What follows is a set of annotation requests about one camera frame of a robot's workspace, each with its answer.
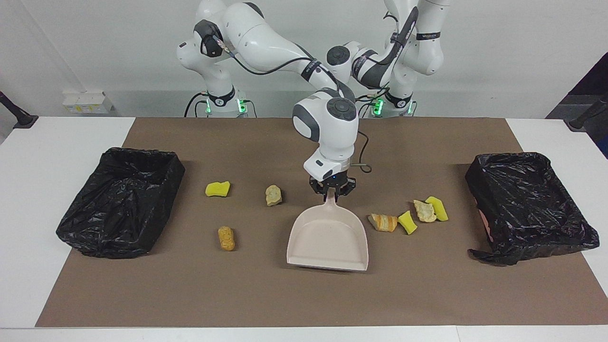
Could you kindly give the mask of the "torn crusty bread piece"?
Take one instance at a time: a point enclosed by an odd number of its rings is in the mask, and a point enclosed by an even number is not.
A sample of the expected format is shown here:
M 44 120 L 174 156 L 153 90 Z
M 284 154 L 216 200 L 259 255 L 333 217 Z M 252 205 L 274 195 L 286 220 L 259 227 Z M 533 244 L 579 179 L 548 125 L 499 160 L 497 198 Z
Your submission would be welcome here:
M 367 219 L 372 224 L 372 227 L 379 232 L 393 232 L 398 225 L 398 217 L 395 216 L 373 213 L 369 214 Z
M 437 220 L 437 215 L 432 204 L 414 199 L 413 205 L 419 221 L 431 223 Z

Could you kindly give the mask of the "beige plastic dustpan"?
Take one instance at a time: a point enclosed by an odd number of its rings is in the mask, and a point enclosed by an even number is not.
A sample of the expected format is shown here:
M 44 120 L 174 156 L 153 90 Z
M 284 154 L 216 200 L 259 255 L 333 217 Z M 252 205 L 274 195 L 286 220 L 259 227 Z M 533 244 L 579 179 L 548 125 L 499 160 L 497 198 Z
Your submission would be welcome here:
M 323 204 L 310 207 L 295 220 L 286 249 L 292 266 L 324 270 L 367 271 L 368 240 L 362 221 L 339 206 L 329 190 Z

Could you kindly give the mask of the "yellow sponge piece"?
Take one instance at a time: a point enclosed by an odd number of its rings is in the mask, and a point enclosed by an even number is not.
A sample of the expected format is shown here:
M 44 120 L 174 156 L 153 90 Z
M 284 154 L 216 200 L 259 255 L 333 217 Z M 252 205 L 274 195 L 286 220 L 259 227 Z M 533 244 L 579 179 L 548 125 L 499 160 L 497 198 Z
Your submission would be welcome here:
M 441 199 L 430 196 L 425 200 L 425 203 L 430 204 L 434 210 L 434 214 L 439 221 L 447 221 L 449 219 L 447 210 Z
M 413 221 L 410 210 L 404 212 L 398 217 L 398 223 L 404 228 L 407 235 L 413 234 L 413 232 L 415 232 L 418 228 L 415 221 Z
M 205 195 L 207 197 L 227 197 L 230 191 L 231 183 L 230 181 L 224 182 L 211 182 L 206 185 Z

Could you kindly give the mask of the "brown corn cob piece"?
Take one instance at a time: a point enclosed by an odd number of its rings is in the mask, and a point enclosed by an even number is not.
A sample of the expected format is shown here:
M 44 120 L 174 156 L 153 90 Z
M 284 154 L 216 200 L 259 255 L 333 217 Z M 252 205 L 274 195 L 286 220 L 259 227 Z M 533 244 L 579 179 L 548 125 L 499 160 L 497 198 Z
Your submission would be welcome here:
M 233 251 L 236 247 L 234 230 L 230 227 L 220 227 L 218 229 L 220 248 L 224 251 Z

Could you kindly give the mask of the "black bag lined pink bin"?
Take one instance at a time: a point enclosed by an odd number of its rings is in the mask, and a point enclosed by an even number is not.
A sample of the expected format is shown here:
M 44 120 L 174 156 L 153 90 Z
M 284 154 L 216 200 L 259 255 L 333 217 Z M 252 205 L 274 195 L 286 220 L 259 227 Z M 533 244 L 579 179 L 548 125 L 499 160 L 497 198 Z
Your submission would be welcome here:
M 470 249 L 471 258 L 514 266 L 600 246 L 599 232 L 585 219 L 547 156 L 478 154 L 465 174 L 489 243 L 487 252 Z

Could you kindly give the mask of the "brown table mat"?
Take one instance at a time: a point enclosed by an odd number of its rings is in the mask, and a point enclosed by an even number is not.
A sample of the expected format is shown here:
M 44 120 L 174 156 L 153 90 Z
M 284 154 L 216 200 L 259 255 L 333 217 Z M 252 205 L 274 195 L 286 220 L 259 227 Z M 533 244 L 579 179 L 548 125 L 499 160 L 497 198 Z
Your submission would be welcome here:
M 363 120 L 370 174 L 339 204 L 365 226 L 365 272 L 286 262 L 296 217 L 321 204 L 302 164 L 315 143 L 291 119 L 139 118 L 124 147 L 175 152 L 185 167 L 152 251 L 111 260 L 71 251 L 37 327 L 608 324 L 608 297 L 581 253 L 490 266 L 484 223 L 465 181 L 474 157 L 521 147 L 504 119 Z M 230 181 L 227 197 L 206 185 Z M 272 184 L 282 203 L 268 207 Z M 419 221 L 413 200 L 441 199 L 447 221 Z M 410 210 L 407 235 L 376 231 L 369 214 Z M 218 229 L 234 230 L 224 251 Z

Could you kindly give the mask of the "black stand pole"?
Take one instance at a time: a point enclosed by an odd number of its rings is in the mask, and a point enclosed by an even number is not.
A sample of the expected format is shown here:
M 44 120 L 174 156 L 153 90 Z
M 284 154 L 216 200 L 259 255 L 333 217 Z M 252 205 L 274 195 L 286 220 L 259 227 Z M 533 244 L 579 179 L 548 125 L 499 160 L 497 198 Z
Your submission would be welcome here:
M 600 114 L 608 111 L 608 91 L 599 97 L 599 99 L 586 109 L 582 114 L 575 119 L 564 119 L 564 123 L 572 132 L 586 132 L 584 125 L 586 121 L 597 117 Z
M 38 115 L 31 115 L 19 106 L 13 104 L 2 91 L 0 91 L 0 103 L 17 119 L 17 123 L 13 126 L 14 129 L 31 128 L 34 123 L 36 123 L 37 119 L 39 119 Z

